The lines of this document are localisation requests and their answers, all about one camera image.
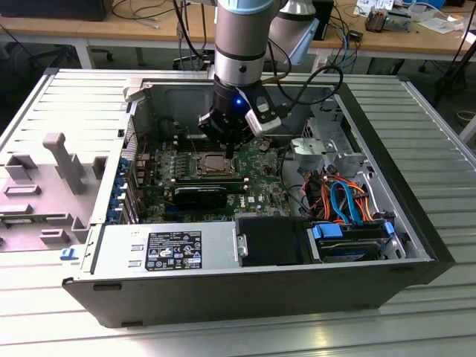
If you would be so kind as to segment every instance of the power supply label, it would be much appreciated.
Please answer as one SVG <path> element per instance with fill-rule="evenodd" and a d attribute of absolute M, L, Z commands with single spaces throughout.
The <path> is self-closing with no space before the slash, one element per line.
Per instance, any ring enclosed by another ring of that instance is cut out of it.
<path fill-rule="evenodd" d="M 150 233 L 147 242 L 148 271 L 201 269 L 202 232 Z"/>

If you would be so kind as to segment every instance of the motherboard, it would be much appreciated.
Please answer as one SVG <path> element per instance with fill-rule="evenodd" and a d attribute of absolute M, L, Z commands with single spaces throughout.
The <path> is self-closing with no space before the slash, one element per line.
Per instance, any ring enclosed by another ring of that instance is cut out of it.
<path fill-rule="evenodd" d="M 209 141 L 141 141 L 135 161 L 141 223 L 289 215 L 278 175 L 280 148 L 270 139 L 252 141 L 233 158 Z"/>

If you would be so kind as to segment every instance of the blue cable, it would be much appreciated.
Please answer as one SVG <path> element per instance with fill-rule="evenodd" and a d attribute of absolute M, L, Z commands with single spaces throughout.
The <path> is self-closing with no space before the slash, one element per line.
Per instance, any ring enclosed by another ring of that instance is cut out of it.
<path fill-rule="evenodd" d="M 349 42 L 347 41 L 347 37 L 345 36 L 344 30 L 342 30 L 339 26 L 335 26 L 335 25 L 331 25 L 331 26 L 333 26 L 336 30 L 338 30 L 341 33 L 342 39 L 344 41 L 344 57 L 342 58 L 342 63 L 339 66 L 340 68 L 344 68 L 345 61 L 347 59 L 347 52 L 349 51 Z"/>
<path fill-rule="evenodd" d="M 352 191 L 350 190 L 350 187 L 345 182 L 337 181 L 332 185 L 330 189 L 330 201 L 332 204 L 332 208 L 344 220 L 344 223 L 348 225 L 349 219 L 341 210 L 339 210 L 337 199 L 335 198 L 338 186 L 342 186 L 344 188 L 345 194 L 347 196 L 347 202 L 349 204 L 350 217 L 355 223 L 357 223 L 357 225 L 363 225 L 364 223 L 362 222 L 362 219 L 360 218 L 358 211 L 356 210 L 356 206 L 354 206 Z"/>

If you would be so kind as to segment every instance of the wooden table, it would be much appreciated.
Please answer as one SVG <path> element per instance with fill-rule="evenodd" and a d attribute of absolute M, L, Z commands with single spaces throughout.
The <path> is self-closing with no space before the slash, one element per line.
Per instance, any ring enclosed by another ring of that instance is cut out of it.
<path fill-rule="evenodd" d="M 361 57 L 389 57 L 420 60 L 452 60 L 460 44 L 461 32 L 439 34 L 418 24 L 413 24 L 410 33 L 385 31 L 384 33 L 367 32 L 364 27 L 364 17 L 353 15 L 353 4 L 356 0 L 337 0 L 343 20 L 350 28 L 364 34 L 358 55 Z M 159 0 L 133 0 L 135 9 L 142 6 L 160 3 Z M 462 8 L 445 7 L 445 12 L 469 11 L 472 1 L 467 1 Z M 143 10 L 142 16 L 149 16 L 172 9 L 167 2 L 155 9 Z M 128 3 L 116 9 L 122 16 L 132 16 Z M 188 7 L 190 23 L 190 38 L 194 46 L 201 47 L 204 42 L 200 6 L 192 4 Z M 208 45 L 213 48 L 214 41 L 214 9 L 205 7 Z M 134 48 L 177 48 L 176 15 L 170 11 L 157 17 L 155 24 L 159 29 L 146 26 L 129 19 L 120 19 L 110 13 L 104 22 L 84 22 L 78 20 L 57 19 L 23 19 L 2 18 L 0 23 L 5 26 L 21 42 L 53 43 L 73 45 L 77 49 L 83 68 L 93 68 L 89 46 L 122 46 Z M 0 30 L 0 42 L 10 41 L 6 33 Z M 309 49 L 314 54 L 315 67 L 322 65 L 327 57 L 336 53 L 341 47 L 341 40 L 334 29 L 327 31 L 324 41 L 315 41 Z M 462 54 L 469 46 L 463 46 Z"/>

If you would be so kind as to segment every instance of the slotted aluminum surface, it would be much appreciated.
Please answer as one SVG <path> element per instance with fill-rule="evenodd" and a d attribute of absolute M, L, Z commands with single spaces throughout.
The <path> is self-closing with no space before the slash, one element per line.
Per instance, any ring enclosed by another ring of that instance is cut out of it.
<path fill-rule="evenodd" d="M 7 130 L 2 137 L 3 141 L 9 137 L 10 140 L 3 147 L 0 164 L 4 164 L 8 150 L 38 149 L 36 154 L 41 158 L 38 140 L 42 133 L 35 136 L 36 131 L 46 127 L 49 130 L 53 125 L 71 132 L 66 135 L 71 138 L 71 148 L 77 148 L 81 140 L 87 141 L 87 147 L 80 152 L 84 159 L 90 153 L 92 157 L 95 150 L 105 153 L 108 135 L 113 135 L 122 125 L 120 118 L 125 108 L 121 95 L 126 78 L 172 80 L 180 76 L 184 74 L 81 70 L 61 70 L 56 76 L 45 76 L 41 93 L 30 97 L 31 106 L 14 119 L 19 122 L 19 128 L 13 134 Z M 186 76 L 206 78 L 205 74 L 197 73 Z M 290 79 L 305 78 L 294 75 Z M 475 160 L 411 85 L 382 76 L 348 76 L 346 82 L 445 240 L 457 261 L 454 268 L 428 286 L 406 289 L 379 310 L 107 329 L 62 290 L 62 278 L 78 266 L 63 266 L 58 251 L 3 253 L 0 254 L 0 345 L 3 345 L 0 354 L 473 356 L 476 348 L 473 337 L 476 335 Z M 84 132 L 90 129 L 91 135 L 84 138 Z"/>

